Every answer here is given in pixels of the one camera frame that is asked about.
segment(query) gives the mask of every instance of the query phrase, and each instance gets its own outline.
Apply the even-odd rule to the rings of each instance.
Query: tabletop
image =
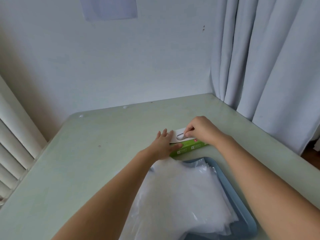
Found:
[[[320,171],[212,94],[71,115],[0,210],[1,239],[49,240],[157,132],[186,127],[204,115],[320,208]],[[217,161],[247,205],[231,171],[212,146],[177,157]],[[268,239],[259,227],[255,239]]]

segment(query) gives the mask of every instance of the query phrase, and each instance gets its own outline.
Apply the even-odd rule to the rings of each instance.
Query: plastic bag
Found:
[[[121,240],[178,240],[186,233],[228,234],[238,217],[203,159],[157,161],[130,209]]]

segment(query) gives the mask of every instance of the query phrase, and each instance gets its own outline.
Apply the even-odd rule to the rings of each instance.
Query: wooden floor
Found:
[[[313,144],[307,145],[301,157],[320,170],[320,152],[313,149]]]

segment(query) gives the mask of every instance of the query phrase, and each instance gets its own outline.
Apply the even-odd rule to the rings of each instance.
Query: hand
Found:
[[[213,146],[216,146],[220,138],[226,136],[205,116],[197,116],[191,120],[183,133],[186,137],[196,137],[200,141]]]
[[[173,130],[167,133],[167,129],[164,129],[162,134],[159,131],[156,139],[145,149],[147,153],[153,157],[154,161],[166,159],[170,153],[182,147],[181,143],[170,146],[173,134]]]

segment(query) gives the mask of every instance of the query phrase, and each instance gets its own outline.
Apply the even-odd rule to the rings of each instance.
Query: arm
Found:
[[[185,135],[218,149],[255,217],[272,240],[319,239],[320,210],[231,136],[222,133],[204,116],[195,117],[187,126]]]
[[[52,240],[118,240],[131,205],[150,167],[182,145],[170,146],[173,131],[160,131],[114,178],[85,203]]]

